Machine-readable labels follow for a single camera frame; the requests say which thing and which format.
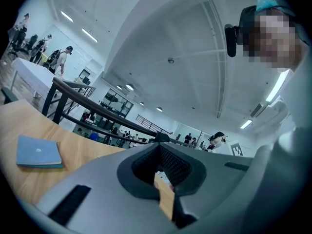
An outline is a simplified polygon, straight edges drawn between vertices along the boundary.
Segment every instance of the wooden countertop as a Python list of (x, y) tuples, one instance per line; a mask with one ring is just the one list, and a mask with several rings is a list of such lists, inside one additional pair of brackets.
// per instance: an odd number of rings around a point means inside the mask
[[(19, 135), (54, 140), (63, 160), (62, 169), (24, 168), (16, 165)], [(25, 100), (0, 106), (0, 168), (17, 197), (36, 204), (53, 185), (88, 161), (124, 149), (68, 132), (46, 118)], [(171, 219), (174, 193), (158, 176), (160, 208)]]

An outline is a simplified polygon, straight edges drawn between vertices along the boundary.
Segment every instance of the fluorescent light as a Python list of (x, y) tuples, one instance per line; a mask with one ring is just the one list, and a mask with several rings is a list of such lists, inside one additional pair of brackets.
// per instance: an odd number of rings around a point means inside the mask
[(279, 75), (279, 78), (275, 84), (275, 86), (273, 87), (272, 91), (270, 92), (269, 96), (267, 97), (266, 101), (270, 102), (271, 100), (273, 100), (273, 98), (276, 96), (278, 90), (281, 88), (281, 86), (283, 85), (285, 79), (286, 79), (286, 76), (288, 74), (289, 70), (285, 71), (285, 72), (282, 72), (280, 75)]
[(240, 129), (244, 129), (244, 128), (246, 128), (250, 123), (252, 123), (252, 120), (247, 120), (246, 121), (246, 123), (244, 124), (244, 125), (242, 125), (241, 127), (240, 127)]
[(127, 84), (127, 85), (126, 85), (126, 87), (127, 87), (127, 88), (129, 88), (131, 91), (133, 91), (133, 90), (134, 90), (134, 88), (133, 88), (133, 85), (132, 85), (132, 84)]
[(82, 56), (83, 56), (83, 54), (82, 53), (80, 53), (77, 49), (75, 49), (79, 54), (81, 54)]
[(93, 36), (91, 36), (84, 28), (82, 28), (82, 31), (86, 33), (90, 38), (92, 38), (93, 41), (98, 42)]
[(64, 12), (60, 11), (62, 13), (63, 16), (65, 16), (69, 21), (73, 22), (73, 20), (68, 16), (66, 15)]

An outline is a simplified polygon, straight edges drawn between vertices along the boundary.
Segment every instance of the blue notebook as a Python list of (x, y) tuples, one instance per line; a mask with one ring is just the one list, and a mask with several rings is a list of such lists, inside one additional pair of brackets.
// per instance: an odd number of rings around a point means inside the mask
[(27, 136), (19, 136), (16, 164), (34, 168), (63, 167), (55, 141)]

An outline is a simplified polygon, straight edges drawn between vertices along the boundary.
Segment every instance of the black railing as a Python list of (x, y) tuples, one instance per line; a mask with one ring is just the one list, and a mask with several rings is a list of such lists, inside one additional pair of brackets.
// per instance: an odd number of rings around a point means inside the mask
[(170, 135), (169, 132), (163, 130), (162, 128), (158, 127), (157, 125), (151, 123), (149, 120), (146, 118), (142, 117), (141, 115), (137, 115), (136, 121), (138, 121), (143, 127), (152, 130), (153, 132), (161, 132), (167, 135)]
[[(156, 137), (157, 132), (151, 129), (147, 129), (143, 126), (137, 125), (125, 118), (122, 118), (110, 112), (109, 110), (103, 108), (99, 104), (96, 104), (95, 102), (88, 99), (88, 97), (92, 94), (94, 90), (95, 90), (94, 87), (90, 87), (90, 86), (75, 83), (75, 82), (66, 82), (57, 77), (54, 77), (53, 84), (51, 86), (51, 89), (48, 93), (48, 96), (43, 106), (42, 114), (45, 115), (46, 117), (52, 117), (54, 115), (53, 122), (55, 122), (56, 124), (59, 124), (63, 118), (66, 118), (71, 122), (74, 122), (92, 131), (104, 134), (106, 136), (110, 136), (110, 137), (121, 139), (121, 140), (128, 141), (128, 142), (146, 144), (145, 142), (141, 142), (141, 141), (137, 141), (137, 140), (133, 140), (129, 138), (123, 138), (120, 135), (112, 134), (109, 131), (106, 131), (104, 129), (87, 124), (85, 122), (82, 122), (78, 119), (71, 117), (69, 115), (71, 110), (73, 110), (76, 106), (81, 105), (82, 107), (94, 112), (95, 114), (101, 117), (104, 117), (108, 120), (111, 120), (117, 124), (128, 127), (140, 133), (143, 133), (152, 137)], [(61, 97), (53, 100), (56, 93), (57, 95), (61, 93)], [(58, 102), (56, 110), (54, 110), (53, 112), (50, 112), (48, 115), (50, 105), (54, 104), (55, 102)], [(173, 143), (180, 144), (180, 145), (193, 147), (192, 145), (189, 145), (180, 141), (176, 141), (174, 139), (170, 139), (170, 141)]]

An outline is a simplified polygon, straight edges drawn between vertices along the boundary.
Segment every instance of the metal railing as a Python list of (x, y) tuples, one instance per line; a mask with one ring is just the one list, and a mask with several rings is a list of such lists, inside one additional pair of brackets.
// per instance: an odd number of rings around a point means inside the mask
[[(121, 139), (121, 140), (128, 141), (128, 142), (146, 144), (145, 142), (141, 142), (141, 141), (137, 141), (137, 140), (133, 140), (133, 139), (128, 139), (128, 138), (124, 138), (124, 137), (119, 136), (119, 135), (112, 134), (109, 131), (106, 131), (102, 128), (87, 124), (85, 122), (80, 121), (80, 119), (75, 119), (75, 118), (71, 117), (69, 115), (71, 110), (73, 110), (76, 106), (81, 105), (82, 107), (94, 112), (95, 114), (97, 114), (101, 117), (106, 118), (107, 120), (111, 120), (117, 124), (128, 127), (130, 129), (133, 129), (133, 130), (138, 131), (140, 133), (143, 133), (143, 134), (146, 134), (146, 135), (149, 135), (152, 137), (156, 137), (157, 132), (152, 131), (151, 129), (147, 129), (143, 126), (137, 125), (137, 124), (125, 119), (125, 118), (122, 118), (122, 117), (110, 112), (109, 110), (103, 108), (102, 106), (93, 102), (92, 100), (88, 99), (88, 97), (95, 90), (94, 87), (90, 87), (90, 86), (75, 83), (75, 82), (63, 81), (57, 77), (54, 77), (52, 82), (53, 82), (53, 84), (52, 84), (50, 91), (48, 93), (48, 96), (45, 100), (43, 110), (42, 110), (42, 114), (45, 115), (46, 117), (54, 116), (52, 121), (55, 122), (56, 124), (59, 124), (63, 118), (66, 118), (66, 119), (70, 120), (71, 122), (74, 122), (80, 126), (83, 126), (87, 129), (90, 129), (90, 130), (95, 131), (97, 133), (104, 134), (106, 136), (110, 136), (110, 137)], [(58, 93), (61, 93), (61, 97), (53, 100), (57, 91), (58, 91)], [(48, 115), (50, 105), (54, 104), (56, 102), (58, 102), (56, 110), (54, 110), (53, 112), (51, 112)], [(183, 143), (180, 141), (176, 141), (174, 139), (170, 139), (170, 141), (173, 143), (183, 145), (183, 146), (193, 147), (192, 145), (189, 145), (189, 144), (186, 144), (186, 143)]]
[(157, 125), (151, 123), (149, 120), (142, 117), (141, 115), (137, 115), (136, 121), (138, 121), (142, 126), (144, 126), (145, 128), (147, 128), (149, 130), (152, 130), (154, 132), (158, 131), (158, 132), (170, 135), (169, 132), (167, 132), (167, 131), (163, 130), (162, 128), (158, 127)]

